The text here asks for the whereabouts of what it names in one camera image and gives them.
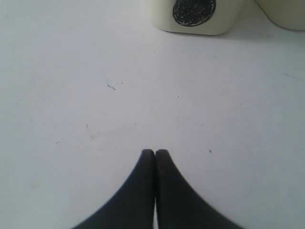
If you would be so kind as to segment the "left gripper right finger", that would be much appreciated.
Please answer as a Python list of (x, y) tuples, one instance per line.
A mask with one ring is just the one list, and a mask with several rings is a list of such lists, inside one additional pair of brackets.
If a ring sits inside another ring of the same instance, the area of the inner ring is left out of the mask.
[(181, 175), (169, 152), (155, 153), (156, 212), (160, 229), (240, 229), (205, 202)]

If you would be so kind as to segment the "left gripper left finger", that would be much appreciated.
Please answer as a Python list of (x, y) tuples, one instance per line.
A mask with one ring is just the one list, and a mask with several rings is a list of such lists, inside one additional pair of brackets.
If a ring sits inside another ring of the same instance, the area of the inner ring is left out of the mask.
[(155, 154), (140, 157), (118, 191), (76, 229), (152, 229), (155, 206)]

